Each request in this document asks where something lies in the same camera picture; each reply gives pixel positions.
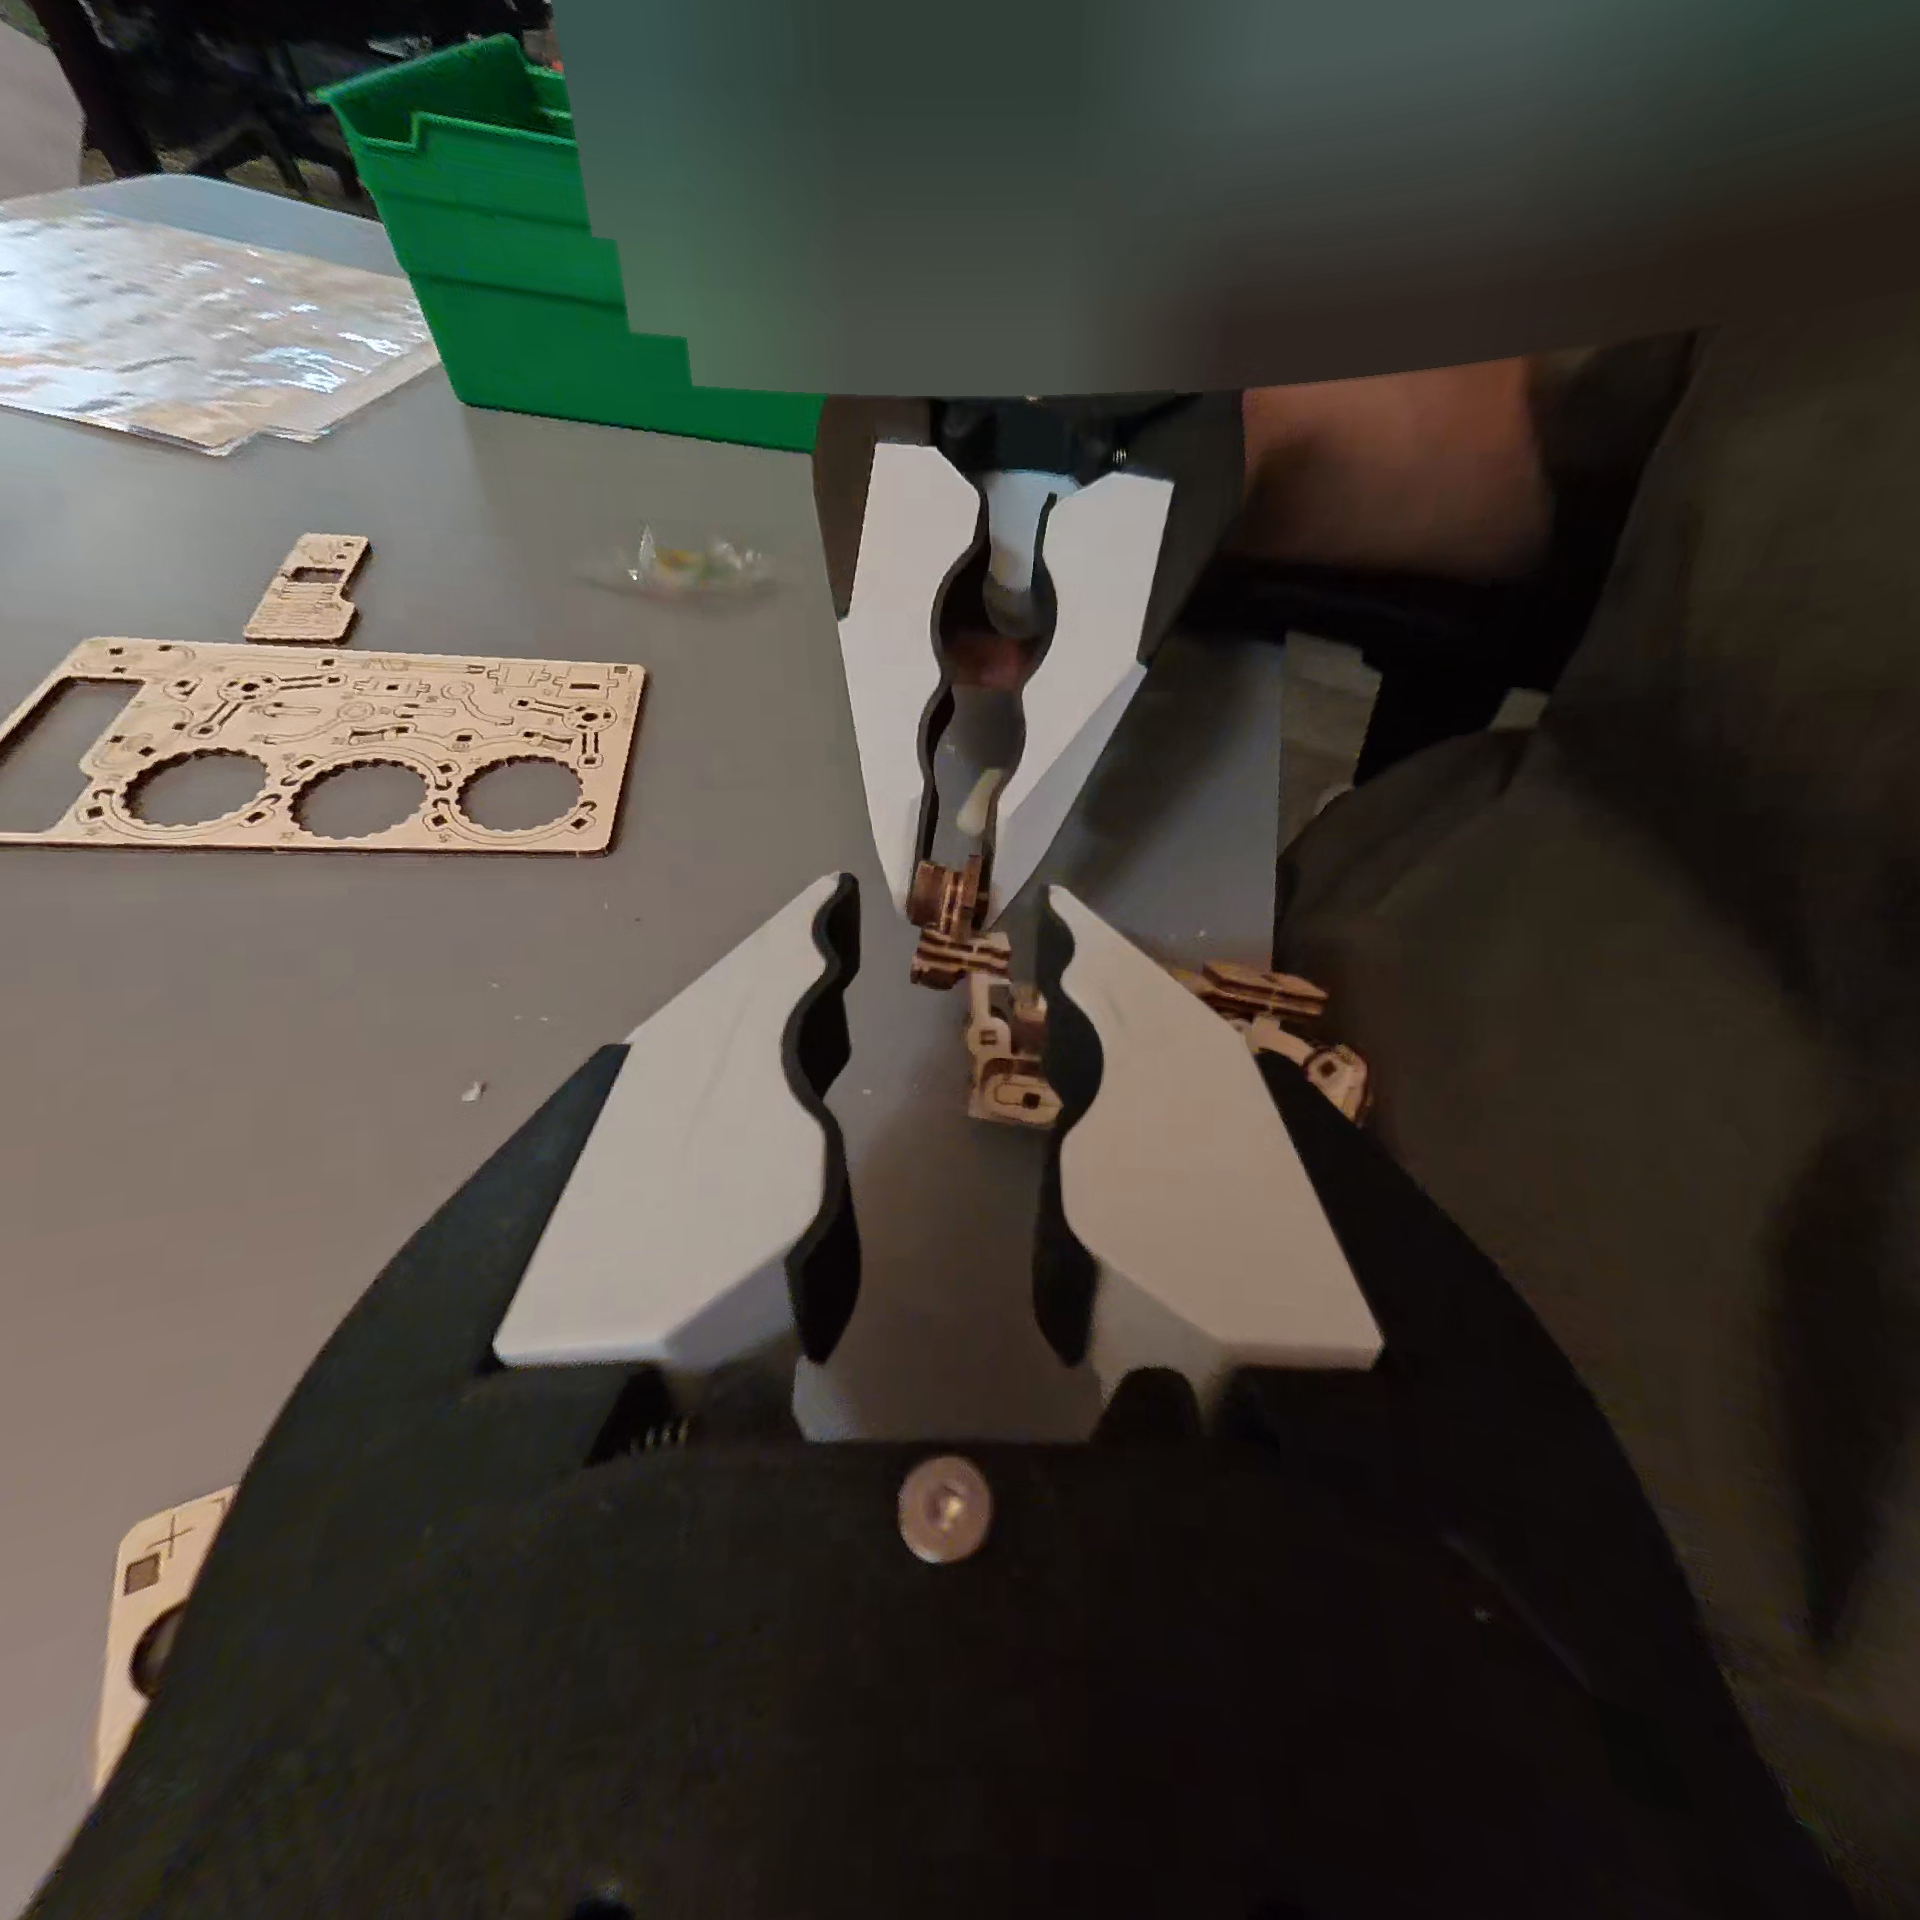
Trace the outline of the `green plastic bin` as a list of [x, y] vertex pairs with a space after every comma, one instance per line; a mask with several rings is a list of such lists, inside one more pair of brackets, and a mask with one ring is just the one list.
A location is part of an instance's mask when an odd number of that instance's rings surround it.
[[560, 69], [511, 35], [319, 90], [454, 394], [475, 408], [813, 452], [822, 400], [690, 382], [680, 339], [634, 334], [622, 258], [589, 229]]

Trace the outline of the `small wooden panel piece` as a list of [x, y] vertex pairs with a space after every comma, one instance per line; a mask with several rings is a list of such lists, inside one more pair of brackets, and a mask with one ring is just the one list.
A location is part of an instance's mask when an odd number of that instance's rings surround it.
[[245, 643], [341, 647], [358, 607], [351, 581], [368, 560], [362, 535], [302, 535], [245, 624]]

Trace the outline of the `small clear plastic bag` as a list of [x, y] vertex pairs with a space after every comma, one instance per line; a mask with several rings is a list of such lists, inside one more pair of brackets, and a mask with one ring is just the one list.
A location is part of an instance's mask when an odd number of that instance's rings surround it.
[[643, 525], [626, 546], [577, 564], [594, 588], [673, 601], [733, 601], [778, 585], [772, 557], [727, 535]]

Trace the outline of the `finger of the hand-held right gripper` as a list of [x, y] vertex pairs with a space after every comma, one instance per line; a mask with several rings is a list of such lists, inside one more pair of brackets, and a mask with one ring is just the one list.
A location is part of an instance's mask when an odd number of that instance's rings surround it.
[[990, 585], [1052, 611], [1048, 643], [1020, 690], [987, 706], [981, 757], [998, 775], [981, 806], [990, 919], [1040, 866], [1141, 687], [1141, 644], [1173, 483], [1108, 472], [1068, 487], [1056, 472], [994, 472]]
[[926, 842], [927, 718], [947, 686], [940, 607], [975, 546], [975, 487], [930, 444], [880, 444], [838, 644], [877, 859], [901, 914]]

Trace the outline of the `wooden motorcycle model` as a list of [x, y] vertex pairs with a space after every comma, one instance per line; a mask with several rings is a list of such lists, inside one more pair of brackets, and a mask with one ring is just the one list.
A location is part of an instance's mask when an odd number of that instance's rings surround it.
[[[981, 855], [958, 869], [918, 863], [903, 909], [918, 927], [908, 978], [936, 991], [965, 986], [969, 1112], [1043, 1131], [1063, 1109], [1043, 1074], [1047, 1001], [1035, 984], [1010, 976], [1008, 935], [987, 931], [981, 874]], [[1250, 1052], [1301, 1068], [1349, 1120], [1368, 1115], [1371, 1070], [1352, 1046], [1330, 1038], [1328, 994], [1317, 984], [1243, 963], [1166, 964], [1166, 972], [1232, 1023]]]

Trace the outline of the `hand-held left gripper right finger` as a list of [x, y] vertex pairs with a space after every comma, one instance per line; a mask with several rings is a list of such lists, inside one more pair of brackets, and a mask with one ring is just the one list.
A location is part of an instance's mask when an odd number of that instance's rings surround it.
[[1059, 1096], [1035, 1256], [1056, 1354], [1106, 1403], [1173, 1373], [1368, 1370], [1383, 1330], [1246, 1038], [1092, 906], [1037, 919], [1043, 1074]]

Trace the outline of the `shiny plastic document sleeve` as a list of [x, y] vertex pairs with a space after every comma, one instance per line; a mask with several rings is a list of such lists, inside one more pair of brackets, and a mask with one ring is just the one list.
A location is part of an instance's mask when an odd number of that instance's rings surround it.
[[3, 210], [3, 408], [222, 457], [432, 370], [404, 277], [29, 199]]

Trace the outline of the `wooden sheet with round holes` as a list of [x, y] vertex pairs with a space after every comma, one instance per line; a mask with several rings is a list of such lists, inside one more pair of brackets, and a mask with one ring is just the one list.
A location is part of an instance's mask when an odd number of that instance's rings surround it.
[[[9, 849], [604, 855], [647, 678], [626, 662], [91, 637], [3, 720], [6, 746], [65, 682], [130, 701], [77, 756], [76, 800], [49, 828], [6, 831]], [[220, 756], [257, 763], [249, 797], [204, 823], [138, 812], [158, 775]], [[419, 781], [407, 818], [361, 836], [308, 828], [308, 788], [382, 763]], [[572, 804], [532, 828], [479, 823], [472, 785], [516, 763], [561, 767]]]

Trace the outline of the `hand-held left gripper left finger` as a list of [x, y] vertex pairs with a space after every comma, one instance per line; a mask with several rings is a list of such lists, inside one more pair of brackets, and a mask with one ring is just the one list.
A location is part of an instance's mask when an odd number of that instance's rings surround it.
[[857, 881], [831, 871], [630, 1031], [494, 1330], [502, 1365], [834, 1351], [861, 1252], [825, 1093], [857, 935]]

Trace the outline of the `wooden sheet with spoked wheels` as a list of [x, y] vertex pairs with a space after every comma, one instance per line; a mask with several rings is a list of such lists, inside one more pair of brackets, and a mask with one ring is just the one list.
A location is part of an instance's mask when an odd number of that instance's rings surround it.
[[91, 1787], [99, 1794], [157, 1696], [183, 1608], [236, 1487], [220, 1487], [130, 1526], [118, 1544], [105, 1631]]

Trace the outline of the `person in olive shirt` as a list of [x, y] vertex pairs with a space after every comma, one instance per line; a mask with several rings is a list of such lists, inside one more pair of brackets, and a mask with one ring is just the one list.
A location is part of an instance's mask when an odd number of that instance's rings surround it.
[[1540, 720], [1330, 804], [1277, 944], [1915, 1917], [1917, 293], [1705, 339]]

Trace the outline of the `grey desk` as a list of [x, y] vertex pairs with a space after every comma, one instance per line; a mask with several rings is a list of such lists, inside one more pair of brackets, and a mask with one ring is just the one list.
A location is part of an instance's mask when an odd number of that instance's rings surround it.
[[[577, 577], [727, 535], [733, 601]], [[1030, 1321], [1043, 1142], [962, 1115], [864, 797], [809, 460], [462, 405], [432, 370], [222, 460], [3, 416], [3, 710], [85, 637], [222, 640], [304, 533], [365, 535], [361, 644], [647, 668], [604, 855], [3, 853], [3, 1907], [83, 1817], [109, 1563], [233, 1483], [395, 1251], [600, 1044], [827, 871], [861, 875], [864, 1287], [809, 1411], [1059, 1437]]]

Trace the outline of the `person's right forearm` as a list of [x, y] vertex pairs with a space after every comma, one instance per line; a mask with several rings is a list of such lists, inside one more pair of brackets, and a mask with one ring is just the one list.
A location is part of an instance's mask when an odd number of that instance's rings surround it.
[[1510, 581], [1552, 533], [1540, 416], [1595, 350], [1250, 386], [1225, 550], [1248, 561]]

